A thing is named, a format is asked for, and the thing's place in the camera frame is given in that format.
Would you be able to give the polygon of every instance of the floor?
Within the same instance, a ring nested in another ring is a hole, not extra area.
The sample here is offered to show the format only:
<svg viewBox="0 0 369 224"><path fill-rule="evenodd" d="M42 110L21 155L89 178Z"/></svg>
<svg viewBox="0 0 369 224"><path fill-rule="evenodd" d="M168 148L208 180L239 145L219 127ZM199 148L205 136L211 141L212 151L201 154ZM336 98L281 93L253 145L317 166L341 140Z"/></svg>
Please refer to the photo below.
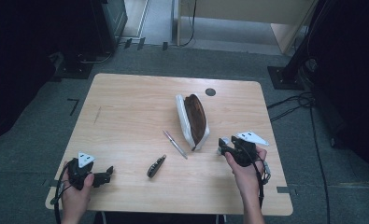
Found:
<svg viewBox="0 0 369 224"><path fill-rule="evenodd" d="M125 5L129 19L123 40L132 38L135 42L145 38L145 44L162 45L167 42L172 47L176 46L177 0L125 0ZM191 37L191 22L192 18L182 18L182 44ZM193 40L186 48L282 54L269 23L195 18L194 24ZM304 34L305 28L288 55L295 52Z"/></svg>

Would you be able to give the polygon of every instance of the left hand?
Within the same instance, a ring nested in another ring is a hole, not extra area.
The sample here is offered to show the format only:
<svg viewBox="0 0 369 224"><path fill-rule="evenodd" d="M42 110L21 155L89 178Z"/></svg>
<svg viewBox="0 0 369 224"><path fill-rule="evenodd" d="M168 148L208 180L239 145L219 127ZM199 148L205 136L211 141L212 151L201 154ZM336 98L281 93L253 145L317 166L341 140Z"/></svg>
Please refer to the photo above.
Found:
<svg viewBox="0 0 369 224"><path fill-rule="evenodd" d="M64 189L70 187L68 182L68 172L67 169L63 175ZM84 187L82 190L77 190L74 187L70 187L65 190L62 197L63 204L63 224L67 223L79 223L81 217L85 214L87 210L88 203L91 200L91 189L94 180L94 174L89 174L84 180Z"/></svg>

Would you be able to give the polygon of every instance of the hand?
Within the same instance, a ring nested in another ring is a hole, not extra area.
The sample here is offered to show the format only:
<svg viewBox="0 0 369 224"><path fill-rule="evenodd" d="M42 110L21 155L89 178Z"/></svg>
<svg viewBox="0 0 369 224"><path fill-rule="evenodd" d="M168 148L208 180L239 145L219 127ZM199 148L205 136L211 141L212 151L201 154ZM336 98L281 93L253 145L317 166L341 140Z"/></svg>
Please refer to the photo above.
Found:
<svg viewBox="0 0 369 224"><path fill-rule="evenodd" d="M65 170L63 175L64 188L70 187L68 182L68 172ZM63 204L63 224L79 223L81 217L84 215L88 203L91 200L91 189L94 180L94 174L89 174L84 180L84 187L82 190L77 190L70 187L64 191L62 197Z"/></svg>
<svg viewBox="0 0 369 224"><path fill-rule="evenodd" d="M266 157L266 150L256 146L256 150L260 158L264 161ZM238 186L240 193L244 195L258 195L259 182L257 179L256 171L253 165L242 167L236 163L231 153L225 153L225 159L233 169L236 185ZM263 162L256 161L256 165L260 174L263 174Z"/></svg>

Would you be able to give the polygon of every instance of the stand base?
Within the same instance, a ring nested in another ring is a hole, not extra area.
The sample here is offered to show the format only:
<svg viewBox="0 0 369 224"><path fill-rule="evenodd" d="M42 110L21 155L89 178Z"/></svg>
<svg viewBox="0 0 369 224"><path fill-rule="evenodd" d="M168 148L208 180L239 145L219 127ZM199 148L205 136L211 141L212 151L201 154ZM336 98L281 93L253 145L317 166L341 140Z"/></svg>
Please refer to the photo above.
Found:
<svg viewBox="0 0 369 224"><path fill-rule="evenodd" d="M282 76L284 67L268 66L268 73L271 77L275 90L298 90L303 91L303 82L298 76L294 80L285 80Z"/></svg>
<svg viewBox="0 0 369 224"><path fill-rule="evenodd" d="M88 79L93 68L93 63L68 64L63 61L55 73L57 78Z"/></svg>

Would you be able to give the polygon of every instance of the table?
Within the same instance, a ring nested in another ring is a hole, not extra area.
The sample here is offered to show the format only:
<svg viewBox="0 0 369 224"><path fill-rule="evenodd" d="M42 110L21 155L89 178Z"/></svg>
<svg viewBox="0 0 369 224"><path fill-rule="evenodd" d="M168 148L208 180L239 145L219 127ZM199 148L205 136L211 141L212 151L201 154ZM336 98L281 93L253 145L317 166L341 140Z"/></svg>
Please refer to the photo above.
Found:
<svg viewBox="0 0 369 224"><path fill-rule="evenodd" d="M181 37L181 17L192 17L194 2L195 0L178 0L178 46ZM309 24L317 3L318 0L197 0L195 16L271 23L280 50L282 53L288 53L301 28Z"/></svg>
<svg viewBox="0 0 369 224"><path fill-rule="evenodd" d="M212 88L216 95L207 96ZM182 134L176 95L198 93L210 136L202 149L192 152ZM167 130L188 154L185 160L163 135ZM270 143L267 161L272 177L264 186L265 215L292 213L277 144L259 83L185 77L149 77L98 74L61 165L78 156L93 155L92 171L114 166L111 182L93 189L90 210L188 214L243 214L232 170L217 155L219 137L252 130ZM146 173L162 155L166 160L153 178ZM50 189L46 206L52 209Z"/></svg>

